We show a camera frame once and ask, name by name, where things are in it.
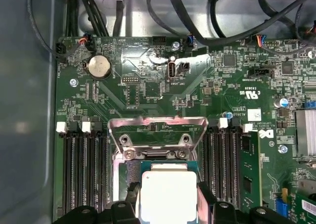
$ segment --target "mounting screw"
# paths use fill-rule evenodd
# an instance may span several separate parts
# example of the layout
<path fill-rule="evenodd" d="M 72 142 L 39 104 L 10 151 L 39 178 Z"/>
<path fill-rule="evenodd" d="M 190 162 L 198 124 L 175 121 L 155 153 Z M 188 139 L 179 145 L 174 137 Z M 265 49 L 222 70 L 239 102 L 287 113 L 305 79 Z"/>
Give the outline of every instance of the mounting screw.
<path fill-rule="evenodd" d="M 83 209 L 81 212 L 84 213 L 84 214 L 86 214 L 86 213 L 89 213 L 90 210 L 89 210 L 89 209 Z"/>
<path fill-rule="evenodd" d="M 178 156 L 179 156 L 179 158 L 185 158 L 186 157 L 186 152 L 185 151 L 183 151 L 183 150 L 180 150 L 179 152 L 178 152 Z"/>
<path fill-rule="evenodd" d="M 278 151 L 281 154 L 285 154 L 288 151 L 288 148 L 285 145 L 280 145 L 280 146 L 278 146 Z"/>
<path fill-rule="evenodd" d="M 258 208 L 256 211 L 257 211 L 257 213 L 260 213 L 260 214 L 262 214 L 262 215 L 264 215 L 264 214 L 267 213 L 266 210 L 264 210 L 264 209 L 262 209 L 262 208 Z"/>
<path fill-rule="evenodd" d="M 228 208 L 228 204 L 227 203 L 220 203 L 219 206 L 221 206 L 222 208 Z"/>
<path fill-rule="evenodd" d="M 132 150 L 128 150 L 124 153 L 126 159 L 132 160 L 135 157 L 135 152 Z"/>
<path fill-rule="evenodd" d="M 126 136 L 123 136 L 121 139 L 120 139 L 121 143 L 127 143 L 128 141 L 128 138 Z"/>
<path fill-rule="evenodd" d="M 78 83 L 79 83 L 78 80 L 74 79 L 74 78 L 70 79 L 70 81 L 69 81 L 69 84 L 71 87 L 76 87 L 78 85 Z"/>
<path fill-rule="evenodd" d="M 180 43 L 179 42 L 173 42 L 172 43 L 172 50 L 179 50 L 180 49 Z"/>
<path fill-rule="evenodd" d="M 189 137 L 188 136 L 185 136 L 184 138 L 183 138 L 183 141 L 184 142 L 188 142 L 190 139 L 189 139 Z"/>

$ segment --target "black dimm slot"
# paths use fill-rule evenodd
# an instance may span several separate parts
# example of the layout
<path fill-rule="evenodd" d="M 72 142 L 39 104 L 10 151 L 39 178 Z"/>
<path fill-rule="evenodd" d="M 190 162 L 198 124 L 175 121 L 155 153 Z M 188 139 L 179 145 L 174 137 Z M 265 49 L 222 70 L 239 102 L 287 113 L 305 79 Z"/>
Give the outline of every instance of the black dimm slot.
<path fill-rule="evenodd" d="M 71 138 L 71 152 L 70 152 L 70 157 L 69 157 L 69 161 L 70 161 L 70 170 L 71 170 L 71 192 L 70 192 L 70 208 L 69 211 L 75 208 L 75 183 L 77 181 L 77 174 L 76 174 L 76 169 L 75 169 L 75 164 L 76 164 L 76 159 L 75 159 L 75 149 L 76 149 L 76 136 L 72 134 L 72 138 Z"/>
<path fill-rule="evenodd" d="M 232 202 L 232 189 L 234 189 L 232 186 L 234 180 L 232 176 L 233 168 L 231 164 L 233 163 L 233 154 L 232 154 L 232 147 L 231 147 L 231 141 L 230 141 L 230 129 L 226 129 L 225 131 L 225 190 L 226 190 L 226 201 Z"/>
<path fill-rule="evenodd" d="M 220 147 L 221 151 L 221 163 L 222 163 L 222 196 L 223 200 L 227 201 L 227 155 L 226 155 L 226 133 L 225 130 L 220 130 Z"/>
<path fill-rule="evenodd" d="M 78 137 L 78 204 L 83 205 L 83 182 L 84 182 L 84 144 L 83 137 Z"/>
<path fill-rule="evenodd" d="M 105 209 L 107 204 L 107 139 L 106 137 L 102 136 L 100 142 L 100 181 L 101 181 L 101 194 L 100 197 L 100 212 Z"/>
<path fill-rule="evenodd" d="M 223 200 L 223 154 L 221 144 L 221 134 L 216 133 L 214 135 L 214 153 L 215 153 L 215 185 L 216 185 L 216 197 Z"/>
<path fill-rule="evenodd" d="M 94 137 L 87 138 L 87 205 L 94 207 L 94 167 L 95 167 L 95 141 Z"/>
<path fill-rule="evenodd" d="M 71 202 L 71 159 L 69 159 L 71 138 L 65 136 L 63 140 L 63 215 L 65 215 L 70 211 Z"/>
<path fill-rule="evenodd" d="M 241 130 L 237 129 L 237 132 L 234 134 L 234 155 L 235 155 L 235 194 L 236 194 L 236 206 L 240 208 L 240 177 L 239 177 L 239 159 L 240 159 L 240 149 L 241 149 Z"/>

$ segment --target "blue connector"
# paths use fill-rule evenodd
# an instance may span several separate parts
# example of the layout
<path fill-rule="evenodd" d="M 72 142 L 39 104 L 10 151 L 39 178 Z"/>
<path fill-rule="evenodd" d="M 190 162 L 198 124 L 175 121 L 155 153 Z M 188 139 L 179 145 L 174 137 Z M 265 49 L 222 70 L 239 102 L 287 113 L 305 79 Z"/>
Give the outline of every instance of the blue connector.
<path fill-rule="evenodd" d="M 306 108 L 306 109 L 315 109 L 316 108 L 316 101 L 305 102 L 304 103 L 304 108 Z"/>
<path fill-rule="evenodd" d="M 284 203 L 281 198 L 276 200 L 276 212 L 288 218 L 288 204 Z"/>

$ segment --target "cable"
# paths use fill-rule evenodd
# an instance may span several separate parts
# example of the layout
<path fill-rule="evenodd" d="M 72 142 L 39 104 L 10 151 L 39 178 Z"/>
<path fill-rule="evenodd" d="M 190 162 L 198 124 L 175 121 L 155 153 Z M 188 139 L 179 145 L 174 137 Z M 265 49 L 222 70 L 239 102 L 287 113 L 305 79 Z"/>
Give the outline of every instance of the cable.
<path fill-rule="evenodd" d="M 33 6 L 32 6 L 32 2 L 33 0 L 27 0 L 27 12 L 28 12 L 28 15 L 29 15 L 29 19 L 30 19 L 30 22 L 31 22 L 31 27 L 35 33 L 35 36 L 36 38 L 39 40 L 40 44 L 48 51 L 50 52 L 52 55 L 54 55 L 55 57 L 68 57 L 70 55 L 72 55 L 73 53 L 75 53 L 75 51 L 78 49 L 78 47 L 80 46 L 80 44 L 76 44 L 74 45 L 74 47 L 72 47 L 70 50 L 68 50 L 67 53 L 65 54 L 61 54 L 61 53 L 58 53 L 56 52 L 55 50 L 51 49 L 47 43 L 45 42 L 45 40 L 43 39 L 42 35 L 40 34 L 39 32 L 39 29 L 36 25 L 36 21 L 35 21 L 35 18 L 34 18 L 34 14 L 33 14 Z"/>
<path fill-rule="evenodd" d="M 122 27 L 122 21 L 123 21 L 123 15 L 124 15 L 124 3 L 121 0 L 117 1 L 117 16 L 114 23 L 113 28 L 113 37 L 118 37 L 120 34 L 120 29 Z"/>
<path fill-rule="evenodd" d="M 224 35 L 224 33 L 222 32 L 221 28 L 218 25 L 217 22 L 217 17 L 216 17 L 216 2 L 218 2 L 219 0 L 208 0 L 209 2 L 209 12 L 210 12 L 210 18 L 211 18 L 211 23 L 212 26 L 216 32 L 216 34 L 218 35 L 218 37 L 220 38 L 226 38 L 226 36 Z"/>
<path fill-rule="evenodd" d="M 109 32 L 107 30 L 107 27 L 104 24 L 103 17 L 101 15 L 100 11 L 99 11 L 99 8 L 98 8 L 97 4 L 95 3 L 94 0 L 87 0 L 87 1 L 88 1 L 89 6 L 91 7 L 91 11 L 93 12 L 93 14 L 94 14 L 99 26 L 100 26 L 100 30 L 101 30 L 102 36 L 108 37 L 109 36 Z"/>
<path fill-rule="evenodd" d="M 306 49 L 309 48 L 309 46 L 304 46 L 304 47 L 302 47 L 302 48 L 299 48 L 299 49 L 294 50 L 294 51 L 291 51 L 291 52 L 278 52 L 278 51 L 269 49 L 268 47 L 265 47 L 264 45 L 263 45 L 261 48 L 263 48 L 265 51 L 268 51 L 268 52 L 273 53 L 273 54 L 275 54 L 275 55 L 279 55 L 279 56 L 290 56 L 290 55 L 293 55 L 293 54 L 297 54 L 297 53 L 304 52 Z"/>
<path fill-rule="evenodd" d="M 209 46 L 221 46 L 221 45 L 227 45 L 230 43 L 233 43 L 238 40 L 242 40 L 244 38 L 247 38 L 251 35 L 257 34 L 258 32 L 266 29 L 267 27 L 271 26 L 273 23 L 275 23 L 277 20 L 279 20 L 281 17 L 286 15 L 288 12 L 299 6 L 300 4 L 304 3 L 307 0 L 296 0 L 289 6 L 287 6 L 285 9 L 277 13 L 275 16 L 273 16 L 271 19 L 267 20 L 266 22 L 254 27 L 253 29 L 247 30 L 241 34 L 228 37 L 225 39 L 205 39 L 200 32 L 195 27 L 194 23 L 192 22 L 190 16 L 188 15 L 188 12 L 186 11 L 183 3 L 181 0 L 170 0 L 173 8 L 176 10 L 177 15 L 179 16 L 182 23 L 186 26 L 186 28 L 195 36 L 196 40 L 199 41 L 203 45 L 209 45 Z"/>
<path fill-rule="evenodd" d="M 170 33 L 172 33 L 173 35 L 176 35 L 178 37 L 184 37 L 184 35 L 180 34 L 179 32 L 175 31 L 174 29 L 170 28 L 169 26 L 167 26 L 154 12 L 154 9 L 152 7 L 151 4 L 152 0 L 146 0 L 146 4 L 147 4 L 147 10 L 148 13 L 150 14 L 151 18 L 162 28 L 164 28 L 166 31 L 169 31 Z"/>
<path fill-rule="evenodd" d="M 73 37 L 78 36 L 78 0 L 70 0 L 70 28 Z"/>
<path fill-rule="evenodd" d="M 316 41 L 315 38 L 314 40 L 305 40 L 300 36 L 300 33 L 298 31 L 298 27 L 299 27 L 299 21 L 300 21 L 300 17 L 301 17 L 301 13 L 302 13 L 302 8 L 303 8 L 303 4 L 301 4 L 296 12 L 296 16 L 295 16 L 295 34 L 296 37 L 298 38 L 299 41 L 301 41 L 302 43 L 308 45 L 308 46 L 314 46 L 316 47 Z"/>
<path fill-rule="evenodd" d="M 263 12 L 269 16 L 269 17 L 273 17 L 275 16 L 278 12 L 276 10 L 274 10 L 266 0 L 258 0 L 258 3 L 261 7 L 261 9 L 263 10 Z M 295 24 L 293 21 L 291 21 L 289 18 L 287 18 L 286 16 L 283 16 L 279 19 L 279 21 L 281 23 L 283 23 L 284 25 L 286 25 L 289 30 L 295 34 Z"/>
<path fill-rule="evenodd" d="M 95 15 L 92 12 L 92 9 L 90 8 L 90 4 L 88 0 L 82 0 L 83 4 L 84 4 L 84 8 L 89 16 L 89 20 L 92 24 L 94 33 L 96 34 L 96 36 L 98 37 L 102 37 L 103 35 L 101 34 L 101 29 L 100 26 L 98 24 L 97 19 L 95 18 Z"/>

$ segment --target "capacitor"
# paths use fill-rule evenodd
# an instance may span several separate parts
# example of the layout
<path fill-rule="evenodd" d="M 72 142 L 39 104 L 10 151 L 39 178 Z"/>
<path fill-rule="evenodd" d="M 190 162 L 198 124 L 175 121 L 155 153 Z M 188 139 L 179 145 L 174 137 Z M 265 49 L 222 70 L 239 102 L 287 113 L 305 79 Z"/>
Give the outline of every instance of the capacitor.
<path fill-rule="evenodd" d="M 284 108 L 288 106 L 288 100 L 286 98 L 276 99 L 274 102 L 276 108 Z"/>
<path fill-rule="evenodd" d="M 112 72 L 112 65 L 103 55 L 96 55 L 90 58 L 86 69 L 97 80 L 107 78 Z"/>
<path fill-rule="evenodd" d="M 227 119 L 232 119 L 233 113 L 232 112 L 224 112 L 224 113 L 222 113 L 222 117 L 227 118 Z"/>

